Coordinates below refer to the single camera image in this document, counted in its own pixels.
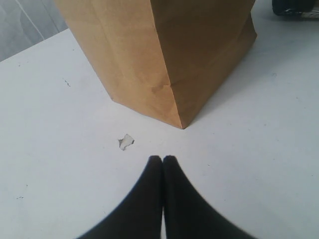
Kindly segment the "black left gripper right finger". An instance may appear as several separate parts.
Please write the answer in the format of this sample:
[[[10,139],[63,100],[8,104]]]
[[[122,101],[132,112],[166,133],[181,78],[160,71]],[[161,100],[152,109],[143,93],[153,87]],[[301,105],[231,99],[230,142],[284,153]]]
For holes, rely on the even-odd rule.
[[[168,239],[252,239],[219,214],[190,183],[177,158],[162,163],[164,219]]]

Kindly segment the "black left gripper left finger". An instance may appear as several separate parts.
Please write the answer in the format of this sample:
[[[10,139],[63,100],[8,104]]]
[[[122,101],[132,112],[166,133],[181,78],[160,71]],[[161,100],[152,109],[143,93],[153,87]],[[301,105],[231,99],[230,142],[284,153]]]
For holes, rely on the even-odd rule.
[[[123,201],[81,239],[159,239],[162,222],[162,160],[151,156]]]

